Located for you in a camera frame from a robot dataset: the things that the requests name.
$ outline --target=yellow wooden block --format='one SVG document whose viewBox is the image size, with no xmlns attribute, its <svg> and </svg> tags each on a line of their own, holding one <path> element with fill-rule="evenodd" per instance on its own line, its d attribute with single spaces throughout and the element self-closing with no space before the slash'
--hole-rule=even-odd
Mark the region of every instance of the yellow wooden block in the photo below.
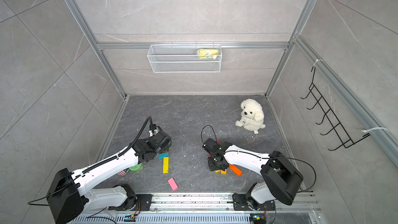
<svg viewBox="0 0 398 224">
<path fill-rule="evenodd" d="M 163 174 L 169 173 L 169 157 L 163 158 Z"/>
</svg>

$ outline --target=teal wooden block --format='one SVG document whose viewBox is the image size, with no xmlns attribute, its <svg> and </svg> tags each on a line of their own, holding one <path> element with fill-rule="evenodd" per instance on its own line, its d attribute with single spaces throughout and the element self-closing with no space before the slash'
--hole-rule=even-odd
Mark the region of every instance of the teal wooden block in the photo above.
<svg viewBox="0 0 398 224">
<path fill-rule="evenodd" d="M 159 154 L 158 158 L 159 158 L 159 160 L 161 160 L 163 157 L 168 157 L 168 156 L 169 156 L 169 153 L 166 152 L 166 153 Z"/>
</svg>

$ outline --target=pink wooden block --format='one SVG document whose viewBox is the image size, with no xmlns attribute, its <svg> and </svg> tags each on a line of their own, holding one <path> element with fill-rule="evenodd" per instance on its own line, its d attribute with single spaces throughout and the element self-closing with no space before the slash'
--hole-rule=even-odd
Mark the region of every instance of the pink wooden block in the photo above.
<svg viewBox="0 0 398 224">
<path fill-rule="evenodd" d="M 170 179 L 168 180 L 168 182 L 169 182 L 170 186 L 172 187 L 172 190 L 173 190 L 173 191 L 175 191 L 175 190 L 178 188 L 178 186 L 177 186 L 177 184 L 176 184 L 176 182 L 174 181 L 173 178 L 170 178 Z"/>
</svg>

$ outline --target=plush dog ear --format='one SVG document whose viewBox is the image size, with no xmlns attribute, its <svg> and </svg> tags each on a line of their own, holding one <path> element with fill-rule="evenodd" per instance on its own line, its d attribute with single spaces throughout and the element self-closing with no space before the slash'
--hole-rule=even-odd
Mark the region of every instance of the plush dog ear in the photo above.
<svg viewBox="0 0 398 224">
<path fill-rule="evenodd" d="M 243 110 L 243 108 L 246 106 L 246 100 L 242 101 L 240 104 L 240 108 Z"/>
<path fill-rule="evenodd" d="M 254 115 L 254 120 L 255 121 L 261 121 L 263 119 L 264 119 L 264 113 L 263 113 L 263 111 L 261 109 L 258 109 L 256 111 L 256 114 Z"/>
</svg>

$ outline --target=gray marble wall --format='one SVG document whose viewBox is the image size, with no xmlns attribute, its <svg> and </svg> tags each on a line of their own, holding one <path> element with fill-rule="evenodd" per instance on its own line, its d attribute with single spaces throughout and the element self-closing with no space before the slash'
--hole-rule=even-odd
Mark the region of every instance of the gray marble wall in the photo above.
<svg viewBox="0 0 398 224">
<path fill-rule="evenodd" d="M 286 42 L 306 0 L 76 0 L 98 42 Z M 264 93 L 283 50 L 224 50 L 220 73 L 152 72 L 147 50 L 106 50 L 129 94 Z"/>
<path fill-rule="evenodd" d="M 304 39 L 398 139 L 398 0 L 318 0 Z"/>
<path fill-rule="evenodd" d="M 302 32 L 324 62 L 395 137 L 397 4 L 398 0 L 318 0 Z M 331 124 L 315 124 L 321 122 L 323 112 L 319 106 L 306 109 L 314 105 L 313 97 L 300 98 L 308 92 L 312 65 L 296 47 L 271 100 L 293 155 L 313 161 L 321 173 L 314 191 L 323 214 L 329 223 L 396 223 L 397 168 L 371 137 L 347 149 L 328 150 L 339 145 L 333 132 L 320 135 Z M 364 127 L 320 74 L 315 74 L 314 82 L 349 135 L 359 140 Z M 301 168 L 305 174 L 311 173 Z"/>
<path fill-rule="evenodd" d="M 315 124 L 322 121 L 321 108 L 317 105 L 307 110 L 316 102 L 311 95 L 301 99 L 309 92 L 312 65 L 296 47 L 283 69 L 271 101 L 293 155 L 316 166 L 318 180 L 314 192 L 322 213 L 328 217 L 328 223 L 395 223 L 398 219 L 395 203 L 398 192 L 394 189 L 398 171 L 395 165 L 372 137 L 349 148 L 328 150 L 341 145 L 338 137 L 334 132 L 320 135 L 330 130 L 330 122 L 325 119 L 323 124 Z M 315 73 L 314 84 L 351 138 L 354 141 L 361 139 L 364 127 L 318 72 Z M 328 116 L 336 125 L 336 119 L 330 114 Z M 341 128 L 337 131 L 342 139 L 347 138 Z M 312 174 L 310 168 L 299 166 L 306 174 Z"/>
<path fill-rule="evenodd" d="M 27 202 L 93 162 L 121 99 L 64 0 L 0 0 L 0 57 L 0 222 L 53 223 Z"/>
<path fill-rule="evenodd" d="M 234 39 L 287 41 L 288 34 L 292 32 L 306 2 L 306 0 L 76 1 L 97 38 L 110 38 L 113 42 L 143 39 L 152 42 Z"/>
<path fill-rule="evenodd" d="M 283 49 L 225 49 L 219 73 L 154 73 L 148 50 L 105 50 L 130 94 L 263 94 Z"/>
</svg>

